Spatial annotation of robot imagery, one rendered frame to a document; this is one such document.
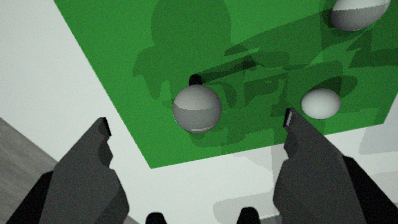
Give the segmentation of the white ball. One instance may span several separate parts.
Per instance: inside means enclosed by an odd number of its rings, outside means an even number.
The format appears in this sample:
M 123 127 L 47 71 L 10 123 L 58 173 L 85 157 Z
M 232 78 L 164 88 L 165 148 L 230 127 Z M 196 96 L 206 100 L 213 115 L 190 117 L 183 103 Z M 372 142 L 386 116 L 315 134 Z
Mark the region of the white ball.
M 183 88 L 173 102 L 173 116 L 187 132 L 200 134 L 214 128 L 220 120 L 222 104 L 208 86 L 194 84 Z
M 376 22 L 391 0 L 337 0 L 331 11 L 332 24 L 342 31 L 357 31 Z
M 309 91 L 302 99 L 302 110 L 314 119 L 327 119 L 334 116 L 341 107 L 339 95 L 327 88 Z

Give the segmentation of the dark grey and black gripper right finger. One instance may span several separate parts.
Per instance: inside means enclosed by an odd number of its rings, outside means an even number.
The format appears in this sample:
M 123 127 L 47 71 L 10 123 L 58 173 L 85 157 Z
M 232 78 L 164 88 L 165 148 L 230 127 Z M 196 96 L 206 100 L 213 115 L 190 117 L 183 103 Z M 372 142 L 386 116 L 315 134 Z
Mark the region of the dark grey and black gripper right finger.
M 287 108 L 273 203 L 282 224 L 398 224 L 398 208 L 352 158 Z

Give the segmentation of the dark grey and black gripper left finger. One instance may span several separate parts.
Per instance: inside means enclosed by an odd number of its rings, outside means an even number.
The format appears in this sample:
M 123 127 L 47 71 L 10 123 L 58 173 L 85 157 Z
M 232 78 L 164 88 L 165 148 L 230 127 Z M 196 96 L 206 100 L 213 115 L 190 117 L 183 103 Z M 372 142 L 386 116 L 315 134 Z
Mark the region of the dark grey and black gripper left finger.
M 106 117 L 98 118 L 50 172 L 42 174 L 6 224 L 124 224 L 129 203 L 114 169 Z

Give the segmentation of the green mat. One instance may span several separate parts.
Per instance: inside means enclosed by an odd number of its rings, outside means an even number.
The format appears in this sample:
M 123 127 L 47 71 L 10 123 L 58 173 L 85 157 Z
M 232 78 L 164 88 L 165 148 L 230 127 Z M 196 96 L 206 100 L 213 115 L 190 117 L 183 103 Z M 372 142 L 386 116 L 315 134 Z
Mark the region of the green mat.
M 379 124 L 398 93 L 398 0 L 342 31 L 337 0 L 53 0 L 150 169 L 285 143 L 287 108 L 322 135 Z M 185 87 L 213 89 L 222 114 L 194 134 L 173 116 Z M 316 88 L 341 99 L 304 113 Z

